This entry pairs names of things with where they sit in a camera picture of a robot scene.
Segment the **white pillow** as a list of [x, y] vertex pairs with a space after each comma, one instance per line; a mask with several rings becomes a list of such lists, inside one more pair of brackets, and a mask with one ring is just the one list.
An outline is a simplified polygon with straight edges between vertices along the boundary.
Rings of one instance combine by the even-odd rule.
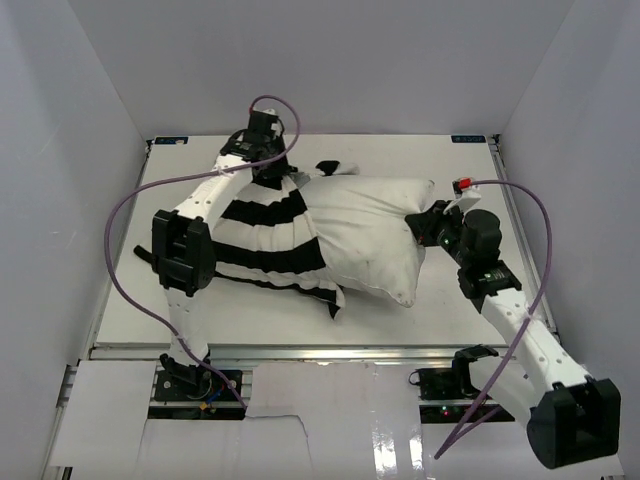
[[355, 164], [325, 160], [304, 173], [298, 186], [330, 278], [412, 307], [426, 252], [405, 217], [426, 212], [435, 183], [362, 175]]

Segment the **black white striped pillowcase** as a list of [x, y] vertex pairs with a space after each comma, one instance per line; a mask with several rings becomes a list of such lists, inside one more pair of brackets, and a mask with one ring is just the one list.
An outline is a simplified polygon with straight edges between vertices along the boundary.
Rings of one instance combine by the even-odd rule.
[[325, 303], [334, 319], [346, 305], [344, 293], [330, 279], [301, 188], [318, 177], [358, 173], [355, 164], [325, 160], [309, 173], [255, 179], [214, 227], [216, 275], [261, 288], [294, 290]]

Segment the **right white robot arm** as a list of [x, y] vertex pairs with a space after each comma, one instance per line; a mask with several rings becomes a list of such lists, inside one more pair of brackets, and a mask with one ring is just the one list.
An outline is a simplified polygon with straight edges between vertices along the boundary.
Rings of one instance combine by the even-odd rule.
[[439, 247], [453, 259], [464, 297], [509, 345], [505, 355], [485, 345], [457, 351], [453, 390], [476, 401], [492, 397], [524, 427], [548, 469], [617, 454], [618, 388], [594, 378], [529, 312], [521, 282], [500, 257], [498, 217], [437, 201], [405, 222], [419, 245]]

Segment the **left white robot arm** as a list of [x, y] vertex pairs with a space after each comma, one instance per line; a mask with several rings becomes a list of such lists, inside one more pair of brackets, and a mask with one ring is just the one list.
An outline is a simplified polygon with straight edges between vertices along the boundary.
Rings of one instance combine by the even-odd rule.
[[283, 134], [284, 124], [274, 109], [253, 110], [248, 126], [221, 148], [210, 175], [173, 210], [159, 210], [153, 217], [151, 265], [164, 289], [173, 334], [160, 362], [188, 398], [206, 397], [212, 387], [209, 347], [190, 310], [196, 293], [215, 275], [213, 227], [254, 179], [289, 171]]

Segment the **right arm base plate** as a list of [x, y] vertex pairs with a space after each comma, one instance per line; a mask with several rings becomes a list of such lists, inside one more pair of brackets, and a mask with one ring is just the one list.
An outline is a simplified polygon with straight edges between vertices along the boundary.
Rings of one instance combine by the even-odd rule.
[[419, 390], [421, 423], [456, 424], [473, 404], [479, 391], [474, 387], [465, 393], [451, 368], [421, 368], [408, 377]]

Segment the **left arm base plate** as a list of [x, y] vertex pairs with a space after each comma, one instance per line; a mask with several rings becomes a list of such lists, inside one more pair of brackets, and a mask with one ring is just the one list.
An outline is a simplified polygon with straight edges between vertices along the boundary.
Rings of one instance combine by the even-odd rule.
[[154, 420], [240, 421], [244, 408], [231, 389], [216, 375], [204, 375], [197, 393], [185, 393], [164, 370], [156, 375], [148, 409]]

